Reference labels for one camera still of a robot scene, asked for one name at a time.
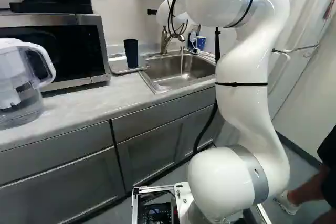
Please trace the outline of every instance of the white sneaker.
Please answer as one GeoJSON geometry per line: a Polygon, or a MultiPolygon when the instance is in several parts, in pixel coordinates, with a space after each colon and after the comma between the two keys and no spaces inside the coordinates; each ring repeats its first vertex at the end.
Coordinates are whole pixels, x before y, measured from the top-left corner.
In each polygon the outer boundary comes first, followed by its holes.
{"type": "Polygon", "coordinates": [[[274,198],[274,201],[276,201],[280,205],[283,211],[285,211],[289,215],[295,215],[297,211],[299,210],[300,205],[297,206],[291,203],[288,200],[287,195],[288,195],[288,191],[286,190],[281,195],[274,198]]]}

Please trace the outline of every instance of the water stream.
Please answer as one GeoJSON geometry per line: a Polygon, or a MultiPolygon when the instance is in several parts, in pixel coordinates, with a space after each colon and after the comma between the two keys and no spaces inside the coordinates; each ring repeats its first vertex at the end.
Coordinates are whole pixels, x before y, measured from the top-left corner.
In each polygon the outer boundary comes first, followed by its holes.
{"type": "Polygon", "coordinates": [[[181,69],[180,69],[181,77],[182,77],[182,71],[183,71],[183,51],[184,51],[184,46],[181,46],[181,69]]]}

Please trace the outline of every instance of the countertop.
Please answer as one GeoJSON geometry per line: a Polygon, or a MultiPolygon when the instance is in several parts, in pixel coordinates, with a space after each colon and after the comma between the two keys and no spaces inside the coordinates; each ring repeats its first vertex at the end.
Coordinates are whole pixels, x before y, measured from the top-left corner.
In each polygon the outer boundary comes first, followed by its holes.
{"type": "Polygon", "coordinates": [[[214,86],[215,80],[154,94],[138,73],[112,76],[103,87],[44,98],[36,120],[0,131],[0,152],[114,119],[214,86]]]}

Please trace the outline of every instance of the kitchen cabinet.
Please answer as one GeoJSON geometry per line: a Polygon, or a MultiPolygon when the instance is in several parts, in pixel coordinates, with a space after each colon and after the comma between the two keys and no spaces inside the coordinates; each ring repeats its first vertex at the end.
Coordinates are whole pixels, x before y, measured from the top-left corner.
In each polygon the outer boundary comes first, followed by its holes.
{"type": "MultiPolygon", "coordinates": [[[[193,149],[195,139],[208,120],[212,106],[191,113],[178,120],[157,127],[151,131],[118,144],[121,169],[126,190],[132,190],[187,158],[193,149]]],[[[223,125],[217,114],[200,146],[205,146],[219,134],[223,125]]]]}
{"type": "MultiPolygon", "coordinates": [[[[214,105],[208,106],[190,114],[185,118],[185,122],[183,123],[181,130],[181,139],[176,151],[176,162],[179,162],[192,154],[195,140],[208,121],[213,107],[214,105]]],[[[198,149],[216,139],[221,132],[223,124],[224,119],[217,110],[211,125],[204,133],[200,144],[198,145],[198,149]]]]}
{"type": "Polygon", "coordinates": [[[0,185],[61,166],[112,145],[110,124],[103,122],[1,152],[0,185]]]}
{"type": "Polygon", "coordinates": [[[124,196],[114,147],[0,187],[0,223],[67,223],[124,196]]]}
{"type": "Polygon", "coordinates": [[[126,191],[174,165],[183,119],[118,144],[126,191]]]}
{"type": "Polygon", "coordinates": [[[215,88],[211,87],[113,119],[114,137],[121,143],[161,125],[214,104],[215,88]]]}

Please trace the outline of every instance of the stainless steel sink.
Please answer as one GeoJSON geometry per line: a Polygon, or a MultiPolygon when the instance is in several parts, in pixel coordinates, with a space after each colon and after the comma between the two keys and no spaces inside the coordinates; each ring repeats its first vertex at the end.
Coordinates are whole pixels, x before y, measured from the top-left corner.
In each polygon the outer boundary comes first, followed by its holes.
{"type": "Polygon", "coordinates": [[[140,75],[155,94],[215,78],[215,64],[205,57],[184,52],[181,59],[181,53],[148,57],[140,75]]]}

